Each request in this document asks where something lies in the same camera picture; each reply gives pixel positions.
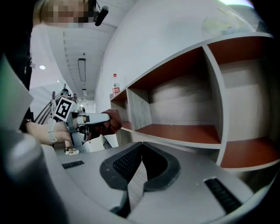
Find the gray plastic device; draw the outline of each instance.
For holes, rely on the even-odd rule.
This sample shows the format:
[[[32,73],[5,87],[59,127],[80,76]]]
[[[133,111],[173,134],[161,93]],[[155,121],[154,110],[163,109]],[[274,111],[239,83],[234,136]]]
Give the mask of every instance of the gray plastic device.
[[[53,222],[234,223],[253,208],[244,210],[253,193],[241,180],[205,157],[172,147],[138,142],[57,157],[28,134],[2,131],[0,143],[12,183],[49,204]],[[127,184],[141,161],[148,181],[130,211]],[[36,190],[42,183],[44,190]]]

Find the red label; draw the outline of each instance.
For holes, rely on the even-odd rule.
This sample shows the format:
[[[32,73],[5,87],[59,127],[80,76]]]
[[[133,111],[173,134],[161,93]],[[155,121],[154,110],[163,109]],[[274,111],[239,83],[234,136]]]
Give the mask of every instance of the red label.
[[[119,93],[119,87],[113,88],[113,94]]]

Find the vent slot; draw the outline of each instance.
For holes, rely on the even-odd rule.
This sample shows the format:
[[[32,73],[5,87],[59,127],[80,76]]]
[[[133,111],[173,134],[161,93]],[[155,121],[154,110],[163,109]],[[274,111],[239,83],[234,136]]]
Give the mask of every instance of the vent slot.
[[[69,169],[69,168],[72,168],[72,167],[76,167],[76,166],[80,166],[84,164],[84,162],[82,160],[77,160],[77,161],[73,161],[73,162],[70,162],[70,163],[63,163],[62,166],[64,169]]]
[[[205,181],[205,184],[227,214],[233,212],[242,205],[217,178],[208,179]]]

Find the bright light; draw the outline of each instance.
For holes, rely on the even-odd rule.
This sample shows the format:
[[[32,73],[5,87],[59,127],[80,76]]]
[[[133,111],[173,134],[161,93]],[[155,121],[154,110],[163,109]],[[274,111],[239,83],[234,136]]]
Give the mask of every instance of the bright light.
[[[254,7],[248,0],[219,0],[226,5],[245,5],[249,7]]]

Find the person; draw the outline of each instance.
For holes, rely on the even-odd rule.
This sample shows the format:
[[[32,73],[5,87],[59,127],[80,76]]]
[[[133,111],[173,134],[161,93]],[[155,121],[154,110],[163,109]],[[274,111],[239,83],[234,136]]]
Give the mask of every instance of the person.
[[[61,97],[64,97],[64,98],[68,98],[69,97],[69,91],[68,89],[63,89],[60,93],[60,97],[56,100],[56,105],[58,105]],[[60,120],[58,117],[54,117],[55,121],[56,122],[61,122],[62,120]],[[65,154],[66,155],[77,155],[80,153],[79,150],[75,150],[75,149],[72,149],[72,148],[69,148],[71,146],[71,142],[69,141],[65,141]]]
[[[2,19],[5,35],[2,35],[3,52],[10,66],[17,74],[24,86],[29,90],[31,79],[30,40],[34,26],[47,24],[67,28],[68,23],[88,22],[89,16],[93,16],[96,0],[14,0],[2,3],[2,8],[11,12],[9,18]],[[91,126],[94,134],[115,133],[121,128],[121,120],[118,112],[109,111],[111,120],[99,127]],[[31,111],[27,111],[21,125],[23,132],[34,136],[41,144],[51,145],[48,134],[48,125],[39,125],[31,121]],[[58,122],[54,126],[54,135],[57,141],[70,141],[70,134],[64,122]]]

